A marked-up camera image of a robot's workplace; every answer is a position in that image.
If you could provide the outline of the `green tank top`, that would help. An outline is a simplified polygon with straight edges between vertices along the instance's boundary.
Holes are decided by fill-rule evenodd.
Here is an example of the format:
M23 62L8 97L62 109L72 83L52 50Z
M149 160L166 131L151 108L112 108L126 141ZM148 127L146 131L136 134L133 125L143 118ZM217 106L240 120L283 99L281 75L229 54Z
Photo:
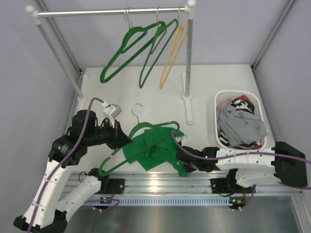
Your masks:
M184 133L172 127L146 129L144 133L134 137L132 143L122 148L128 163L137 161L146 171L163 163L169 163L180 177L187 177L181 162L176 160L178 146L172 138L172 132L178 136Z

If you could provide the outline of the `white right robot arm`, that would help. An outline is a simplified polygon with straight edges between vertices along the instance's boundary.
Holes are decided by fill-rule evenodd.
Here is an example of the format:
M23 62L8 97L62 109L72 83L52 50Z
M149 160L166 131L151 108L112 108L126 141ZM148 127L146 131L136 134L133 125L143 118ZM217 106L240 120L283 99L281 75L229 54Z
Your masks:
M227 188L239 192L255 184L282 183L286 186L308 187L304 153L285 142L276 142L267 150L226 150L206 147L202 151L177 145L176 159L188 173L226 171Z

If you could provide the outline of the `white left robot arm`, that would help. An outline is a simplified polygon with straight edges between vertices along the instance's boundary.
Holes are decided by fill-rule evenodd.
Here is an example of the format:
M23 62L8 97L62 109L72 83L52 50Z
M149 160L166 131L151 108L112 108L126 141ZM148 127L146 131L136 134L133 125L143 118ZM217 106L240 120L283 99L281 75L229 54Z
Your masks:
M104 193L110 187L109 176L100 176L99 169L93 168L85 181L60 199L70 175L87 154L87 149L106 144L115 150L131 142L117 120L106 117L98 125L95 112L78 111L67 132L53 142L39 189L28 210L16 217L13 225L28 233L64 232L73 214L93 194Z

